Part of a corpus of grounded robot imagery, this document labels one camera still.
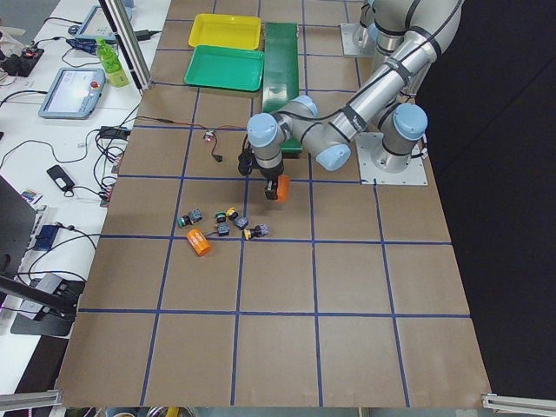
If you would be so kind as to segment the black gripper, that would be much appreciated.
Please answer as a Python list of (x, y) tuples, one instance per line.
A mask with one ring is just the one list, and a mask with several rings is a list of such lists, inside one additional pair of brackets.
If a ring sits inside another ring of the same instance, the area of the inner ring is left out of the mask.
[(261, 175), (266, 179), (271, 179), (266, 181), (264, 188), (264, 194), (267, 200), (276, 201), (278, 199), (278, 180), (277, 178), (283, 174), (284, 165), (283, 162), (273, 168), (263, 168), (255, 159), (255, 153), (252, 149), (244, 149), (238, 155), (238, 171), (241, 175), (247, 176), (256, 169)]

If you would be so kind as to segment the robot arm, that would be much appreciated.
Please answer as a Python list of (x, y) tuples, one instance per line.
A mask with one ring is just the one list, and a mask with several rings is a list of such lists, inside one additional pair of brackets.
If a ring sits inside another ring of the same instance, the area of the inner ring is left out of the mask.
[(460, 25), (463, 1), (365, 1), (378, 31), (389, 36), (410, 32), (427, 39), (437, 57), (450, 46)]
[(248, 148), (240, 162), (246, 175), (258, 169), (267, 181), (265, 196), (282, 202), (288, 194), (283, 174), (282, 144), (295, 138), (327, 171), (336, 171), (351, 156), (350, 144), (369, 124), (384, 129), (384, 151), (389, 156), (409, 156), (425, 132), (427, 116), (413, 104), (395, 97), (413, 77), (442, 53), (434, 34), (414, 26), (402, 43), (378, 66), (357, 93), (332, 115), (320, 118), (308, 96), (298, 96), (273, 113), (252, 116), (247, 123)]

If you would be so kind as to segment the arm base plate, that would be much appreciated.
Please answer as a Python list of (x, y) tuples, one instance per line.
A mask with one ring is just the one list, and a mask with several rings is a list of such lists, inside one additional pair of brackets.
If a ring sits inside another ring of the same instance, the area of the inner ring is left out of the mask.
[(340, 33), (344, 56), (371, 57), (373, 55), (376, 42), (373, 25), (364, 28), (358, 23), (342, 23)]
[(362, 184), (392, 186), (427, 186), (427, 174), (420, 146), (414, 143), (405, 156), (395, 156), (382, 146), (383, 134), (361, 133), (355, 137), (355, 146)]

